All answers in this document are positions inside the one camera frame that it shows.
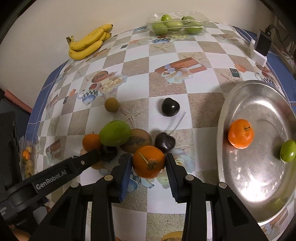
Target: green mango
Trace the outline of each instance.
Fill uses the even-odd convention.
[[[100,131],[101,142],[105,146],[119,146],[128,141],[131,136],[131,128],[121,120],[107,123]]]

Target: mandarin stem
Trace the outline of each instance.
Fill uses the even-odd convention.
[[[139,152],[139,154],[140,154],[140,156],[144,159],[144,161],[147,163],[147,164],[149,164],[149,162],[146,160],[146,158],[142,155],[142,153],[141,152]]]

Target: starfish print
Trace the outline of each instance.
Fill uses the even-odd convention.
[[[163,50],[164,52],[167,52],[167,48],[169,46],[165,46],[164,44],[161,44],[161,45],[152,45],[153,47],[155,48],[158,48],[159,50]]]
[[[224,76],[226,79],[228,79],[227,84],[233,83],[233,84],[236,85],[236,81],[240,79],[240,78],[237,78],[237,77],[232,77],[232,76],[230,77],[230,76],[228,76],[226,74],[223,74],[222,72],[220,72],[220,74],[222,76]]]
[[[137,106],[137,103],[135,103],[132,107],[131,110],[125,110],[124,108],[120,108],[121,111],[125,114],[125,117],[123,119],[121,119],[122,121],[125,121],[125,120],[130,120],[132,125],[134,127],[136,127],[136,123],[135,123],[135,117],[143,112],[145,112],[145,110],[138,110],[138,111],[135,111],[135,108]]]
[[[138,45],[142,45],[143,43],[145,43],[147,41],[148,38],[143,38],[143,39],[139,39],[137,44]]]
[[[194,53],[194,54],[183,54],[183,56],[185,58],[193,58],[195,59],[196,61],[199,61],[199,60],[203,60],[204,58],[201,57],[201,56],[198,56],[198,54]]]
[[[187,149],[187,148],[190,148],[190,145],[178,145],[178,143],[181,142],[181,141],[178,142],[178,140],[180,139],[180,135],[179,135],[178,133],[175,135],[174,138],[175,138],[175,140],[176,140],[176,146],[175,146],[175,149],[182,149],[182,150],[185,150],[185,149]]]

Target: plastic container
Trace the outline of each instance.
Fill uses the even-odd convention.
[[[150,31],[158,36],[170,34],[202,35],[210,20],[198,12],[161,12],[147,18]]]
[[[20,152],[20,170],[22,179],[27,179],[35,173],[35,162],[36,162],[36,146],[28,140],[25,140],[23,137],[19,140],[19,146],[21,147]],[[28,160],[23,156],[24,151],[28,151],[29,157]]]

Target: white wall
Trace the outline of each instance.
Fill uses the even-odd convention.
[[[30,107],[47,76],[68,57],[67,36],[80,39],[105,23],[113,34],[142,26],[156,12],[196,11],[253,32],[273,22],[259,0],[37,0],[0,45],[0,88]]]

